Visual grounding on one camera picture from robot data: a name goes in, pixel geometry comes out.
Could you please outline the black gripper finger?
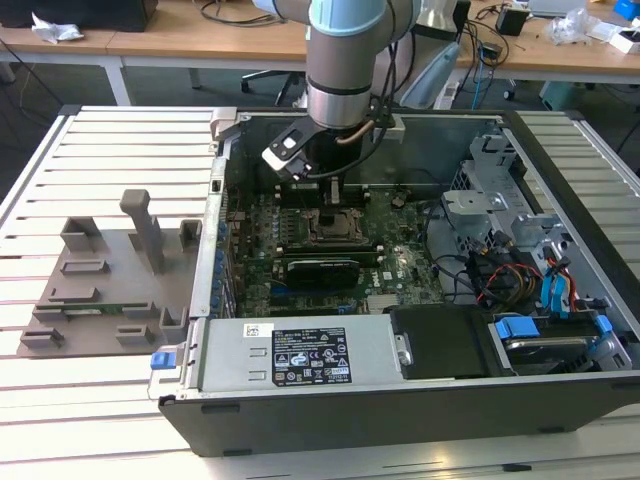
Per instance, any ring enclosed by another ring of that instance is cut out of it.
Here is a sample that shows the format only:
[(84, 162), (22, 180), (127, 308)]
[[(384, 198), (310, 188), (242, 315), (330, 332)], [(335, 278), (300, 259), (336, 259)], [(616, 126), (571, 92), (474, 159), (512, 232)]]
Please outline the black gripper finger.
[(320, 208), (320, 224), (335, 225), (344, 215), (341, 210), (341, 191), (343, 180), (339, 176), (330, 177), (321, 182), (323, 206)]

